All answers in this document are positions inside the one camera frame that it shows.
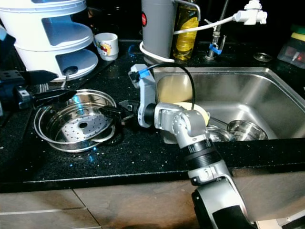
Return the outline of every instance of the blue valve handle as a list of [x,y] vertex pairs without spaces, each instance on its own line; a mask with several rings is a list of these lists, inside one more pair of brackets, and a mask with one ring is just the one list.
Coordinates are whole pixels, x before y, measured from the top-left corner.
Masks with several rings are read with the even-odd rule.
[[209,49],[212,50],[217,55],[220,55],[223,50],[217,49],[212,43],[210,43]]

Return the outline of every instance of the metal bowl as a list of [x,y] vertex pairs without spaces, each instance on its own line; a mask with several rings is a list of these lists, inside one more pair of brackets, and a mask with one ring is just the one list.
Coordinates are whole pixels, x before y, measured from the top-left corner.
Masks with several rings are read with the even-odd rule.
[[227,131],[232,133],[238,141],[268,140],[268,136],[262,128],[245,120],[229,122]]
[[234,142],[236,138],[233,134],[229,133],[228,131],[219,128],[215,125],[208,125],[207,130],[210,134],[210,139],[213,142]]
[[39,109],[34,119],[35,131],[60,151],[89,150],[114,135],[113,120],[99,111],[105,105],[116,107],[106,93],[78,90],[69,101]]

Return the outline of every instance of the black cable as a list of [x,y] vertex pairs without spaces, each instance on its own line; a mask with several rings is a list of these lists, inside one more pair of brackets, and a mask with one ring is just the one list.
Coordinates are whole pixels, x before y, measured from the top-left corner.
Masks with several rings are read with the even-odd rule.
[[191,86],[192,86],[192,110],[193,110],[194,105],[195,105],[195,84],[194,84],[194,80],[193,80],[192,75],[190,74],[190,72],[185,67],[183,67],[182,65],[177,64],[177,63],[170,63],[170,62],[157,63],[157,64],[154,64],[154,65],[151,65],[151,66],[147,67],[146,70],[156,68],[156,67],[178,67],[178,68],[181,68],[188,75],[188,77],[191,81]]

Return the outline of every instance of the faucet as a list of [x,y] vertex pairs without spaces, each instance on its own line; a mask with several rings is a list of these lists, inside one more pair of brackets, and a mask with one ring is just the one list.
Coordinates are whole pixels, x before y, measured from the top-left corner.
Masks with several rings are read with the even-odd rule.
[[[219,19],[220,21],[222,19],[224,19],[225,12],[226,12],[227,7],[228,7],[228,3],[229,3],[229,0],[225,0],[223,11],[222,11],[222,13],[220,15],[220,19]],[[220,45],[218,45],[218,40],[220,38],[220,28],[221,28],[221,25],[217,25],[214,28],[212,43],[210,43],[209,52],[205,56],[206,60],[208,60],[208,61],[214,60],[215,59],[215,53],[217,55],[220,55],[222,50],[223,50],[226,36],[224,35]]]

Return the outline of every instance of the stainless steel pot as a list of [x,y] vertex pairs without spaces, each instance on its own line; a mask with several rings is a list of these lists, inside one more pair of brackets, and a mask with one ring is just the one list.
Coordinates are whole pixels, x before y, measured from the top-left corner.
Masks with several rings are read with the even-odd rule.
[[53,148],[69,153],[89,150],[109,140],[115,132],[113,120],[99,108],[116,107],[106,93],[78,90],[73,98],[38,110],[34,119],[37,134]]

